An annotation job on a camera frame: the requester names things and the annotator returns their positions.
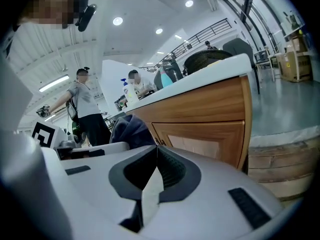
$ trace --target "gray floor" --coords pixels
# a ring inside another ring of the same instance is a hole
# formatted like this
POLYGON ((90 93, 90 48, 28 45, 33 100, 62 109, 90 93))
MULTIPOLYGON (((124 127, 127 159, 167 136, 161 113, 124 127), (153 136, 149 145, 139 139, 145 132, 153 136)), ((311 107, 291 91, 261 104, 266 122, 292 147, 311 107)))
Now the gray floor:
POLYGON ((264 69, 262 77, 258 95, 254 73, 249 75, 252 136, 280 134, 320 125, 320 83, 293 83, 279 76, 273 82, 270 69, 264 69))

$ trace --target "recessed light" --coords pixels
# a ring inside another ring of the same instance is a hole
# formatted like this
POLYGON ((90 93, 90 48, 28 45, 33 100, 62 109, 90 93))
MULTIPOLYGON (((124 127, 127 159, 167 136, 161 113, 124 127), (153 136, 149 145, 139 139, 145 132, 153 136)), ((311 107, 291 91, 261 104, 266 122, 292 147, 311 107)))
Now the recessed light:
POLYGON ((48 120, 50 120, 51 118, 54 118, 56 115, 55 114, 53 114, 52 116, 50 116, 49 118, 47 118, 46 120, 44 120, 45 122, 46 121, 48 121, 48 120))
POLYGON ((119 26, 119 25, 122 24, 122 22, 124 22, 124 20, 123 20, 121 17, 116 17, 116 18, 113 20, 113 25, 119 26))
POLYGON ((162 31, 164 31, 164 30, 163 30, 162 28, 159 28, 159 29, 157 29, 157 30, 155 31, 155 33, 159 35, 159 34, 162 33, 162 31))
POLYGON ((48 90, 48 89, 51 88, 52 86, 55 86, 55 85, 57 85, 57 84, 65 81, 65 80, 67 80, 67 79, 69 79, 69 76, 68 76, 68 75, 64 75, 64 76, 62 76, 62 77, 59 77, 57 80, 54 80, 54 81, 46 84, 44 87, 41 87, 41 88, 39 89, 39 92, 40 92, 40 93, 43 93, 45 90, 48 90))
POLYGON ((194 1, 192 1, 192 0, 188 0, 188 1, 186 1, 186 3, 185 3, 185 6, 186 7, 191 7, 191 6, 193 6, 194 5, 194 1))

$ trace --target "man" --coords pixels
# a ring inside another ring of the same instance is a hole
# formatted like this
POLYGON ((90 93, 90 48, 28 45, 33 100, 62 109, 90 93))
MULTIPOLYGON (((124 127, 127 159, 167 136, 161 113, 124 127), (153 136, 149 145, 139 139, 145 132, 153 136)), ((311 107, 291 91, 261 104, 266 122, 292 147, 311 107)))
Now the man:
POLYGON ((206 47, 207 47, 207 49, 208 50, 218 50, 218 48, 217 47, 212 47, 211 45, 210 45, 210 42, 209 41, 205 41, 205 45, 206 45, 206 47))
POLYGON ((28 0, 18 20, 9 27, 0 44, 0 53, 9 56, 13 36, 23 23, 51 24, 63 29, 83 15, 89 0, 28 0))
POLYGON ((135 69, 129 72, 128 81, 133 84, 138 97, 146 95, 148 92, 156 88, 153 83, 151 83, 147 78, 141 76, 135 69))
POLYGON ((90 89, 86 86, 88 79, 88 71, 80 68, 76 72, 76 81, 74 81, 67 92, 49 108, 48 112, 52 113, 72 98, 78 112, 80 126, 86 133, 90 144, 92 146, 108 144, 111 133, 101 115, 97 102, 95 102, 90 89))

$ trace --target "cabinet door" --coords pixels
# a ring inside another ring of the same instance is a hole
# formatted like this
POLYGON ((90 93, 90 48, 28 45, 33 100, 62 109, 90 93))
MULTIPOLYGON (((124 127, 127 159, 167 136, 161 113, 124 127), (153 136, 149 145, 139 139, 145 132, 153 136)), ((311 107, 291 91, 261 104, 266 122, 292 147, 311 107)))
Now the cabinet door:
POLYGON ((238 167, 245 122, 153 123, 160 143, 238 167))
POLYGON ((155 143, 156 143, 157 145, 161 145, 161 143, 160 143, 160 138, 159 138, 159 136, 158 136, 158 134, 157 134, 154 126, 152 125, 152 123, 151 123, 151 122, 146 122, 145 125, 146 125, 146 127, 148 127, 149 132, 151 133, 151 135, 152 135, 155 143))

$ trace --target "dark blue cloth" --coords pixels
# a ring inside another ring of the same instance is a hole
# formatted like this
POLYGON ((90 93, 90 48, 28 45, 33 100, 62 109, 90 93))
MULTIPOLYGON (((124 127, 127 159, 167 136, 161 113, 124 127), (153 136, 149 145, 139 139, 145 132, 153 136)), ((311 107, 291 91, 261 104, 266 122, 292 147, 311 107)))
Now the dark blue cloth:
POLYGON ((126 142, 130 149, 156 145, 146 124, 135 115, 119 117, 114 124, 110 143, 126 142))

